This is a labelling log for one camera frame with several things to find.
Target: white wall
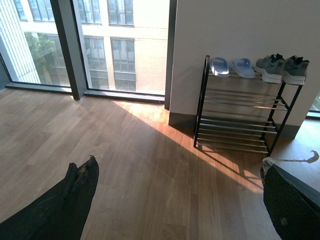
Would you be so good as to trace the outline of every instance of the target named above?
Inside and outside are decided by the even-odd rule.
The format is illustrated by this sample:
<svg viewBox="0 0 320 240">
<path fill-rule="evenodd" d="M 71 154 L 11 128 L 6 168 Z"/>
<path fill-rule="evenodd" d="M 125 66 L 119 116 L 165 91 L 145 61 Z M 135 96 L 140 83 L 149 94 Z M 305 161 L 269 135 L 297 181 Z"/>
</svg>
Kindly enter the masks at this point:
<svg viewBox="0 0 320 240">
<path fill-rule="evenodd" d="M 205 55 L 246 57 L 255 64 L 279 53 L 310 60 L 305 85 L 287 121 L 300 126 L 320 91 L 319 9 L 316 0 L 178 1 L 170 112 L 197 113 Z"/>
</svg>

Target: metal shoe rack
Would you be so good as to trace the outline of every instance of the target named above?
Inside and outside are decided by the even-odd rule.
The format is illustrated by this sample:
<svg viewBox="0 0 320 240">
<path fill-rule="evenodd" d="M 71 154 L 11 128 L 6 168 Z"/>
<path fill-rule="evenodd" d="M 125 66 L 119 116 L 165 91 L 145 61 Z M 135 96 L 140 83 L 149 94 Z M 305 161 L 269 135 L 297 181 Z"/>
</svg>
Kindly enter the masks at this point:
<svg viewBox="0 0 320 240">
<path fill-rule="evenodd" d="M 210 56 L 207 55 L 204 61 L 193 146 L 261 153 L 270 156 L 297 100 L 302 85 L 297 85 L 296 92 L 290 104 L 288 104 L 282 97 L 286 86 L 285 82 L 281 84 L 277 94 L 269 95 L 207 88 L 209 76 L 212 76 L 210 81 L 214 81 L 217 78 L 210 70 Z M 240 77 L 236 74 L 231 74 L 229 78 L 237 78 L 239 80 Z M 256 79 L 250 80 L 261 81 L 261 75 Z M 216 110 L 213 106 L 217 105 L 222 106 L 222 109 L 227 109 L 226 106 L 263 109 L 268 111 L 268 114 L 263 116 Z M 277 125 L 273 119 L 275 111 L 285 111 L 281 124 Z"/>
</svg>

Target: tree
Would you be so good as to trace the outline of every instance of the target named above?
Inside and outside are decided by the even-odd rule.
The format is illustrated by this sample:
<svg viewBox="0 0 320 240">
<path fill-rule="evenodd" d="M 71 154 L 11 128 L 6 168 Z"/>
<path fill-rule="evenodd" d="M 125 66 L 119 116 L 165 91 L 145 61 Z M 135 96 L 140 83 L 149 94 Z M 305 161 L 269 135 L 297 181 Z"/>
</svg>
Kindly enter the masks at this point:
<svg viewBox="0 0 320 240">
<path fill-rule="evenodd" d="M 24 35 L 40 81 L 47 83 L 44 71 L 48 72 L 50 68 L 54 67 L 52 52 L 55 50 L 55 43 L 48 39 L 44 33 L 38 33 L 38 37 L 33 36 L 31 32 L 25 32 Z"/>
</svg>

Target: white sneaker sole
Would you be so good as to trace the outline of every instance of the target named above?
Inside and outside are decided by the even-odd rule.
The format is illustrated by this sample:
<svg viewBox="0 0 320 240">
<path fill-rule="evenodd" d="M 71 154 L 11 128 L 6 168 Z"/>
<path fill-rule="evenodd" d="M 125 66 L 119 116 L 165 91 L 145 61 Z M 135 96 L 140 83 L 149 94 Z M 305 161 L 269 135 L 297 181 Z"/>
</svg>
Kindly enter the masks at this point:
<svg viewBox="0 0 320 240">
<path fill-rule="evenodd" d="M 292 76 L 287 71 L 283 72 L 282 79 L 286 84 L 291 85 L 304 85 L 306 81 L 305 76 Z"/>
<path fill-rule="evenodd" d="M 267 73 L 267 71 L 265 69 L 259 68 L 257 66 L 254 67 L 254 70 L 257 73 L 260 73 L 262 75 L 262 81 L 264 81 L 265 83 L 270 83 L 270 84 L 280 84 L 281 83 L 282 75 Z"/>
</svg>

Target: green foliage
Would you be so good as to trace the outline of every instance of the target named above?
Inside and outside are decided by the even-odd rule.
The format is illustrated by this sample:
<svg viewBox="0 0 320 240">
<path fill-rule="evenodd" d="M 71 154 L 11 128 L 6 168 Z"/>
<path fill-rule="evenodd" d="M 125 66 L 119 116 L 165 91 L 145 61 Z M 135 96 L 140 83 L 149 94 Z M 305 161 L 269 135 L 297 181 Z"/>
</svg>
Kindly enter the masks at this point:
<svg viewBox="0 0 320 240">
<path fill-rule="evenodd" d="M 38 33 L 38 37 L 33 36 L 31 32 L 25 32 L 24 35 L 37 71 L 53 67 L 52 52 L 55 50 L 55 43 L 49 40 L 44 33 Z"/>
</svg>

